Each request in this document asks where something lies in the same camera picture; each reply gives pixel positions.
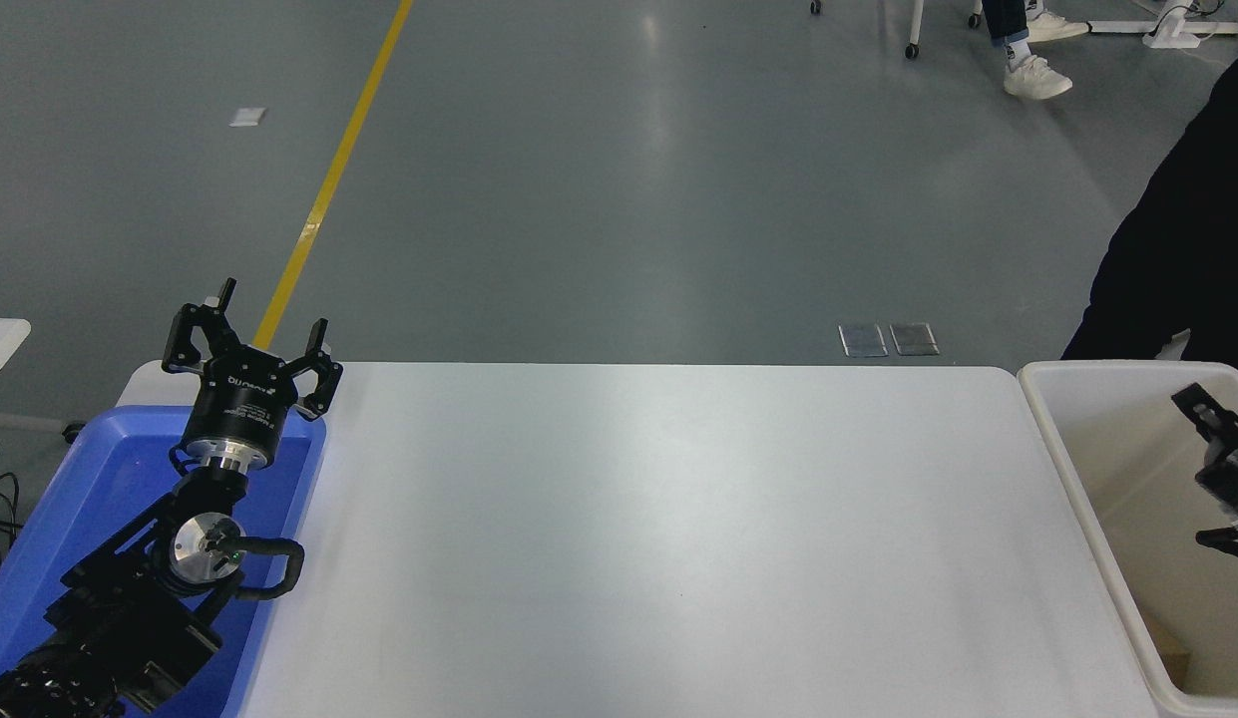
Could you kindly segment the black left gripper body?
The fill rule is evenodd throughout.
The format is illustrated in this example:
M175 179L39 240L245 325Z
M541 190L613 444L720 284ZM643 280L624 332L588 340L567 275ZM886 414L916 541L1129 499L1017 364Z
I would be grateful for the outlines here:
M212 357L201 373L201 387L184 428L184 451L212 441L248 444L274 453L286 415L296 400L286 361L254 347Z

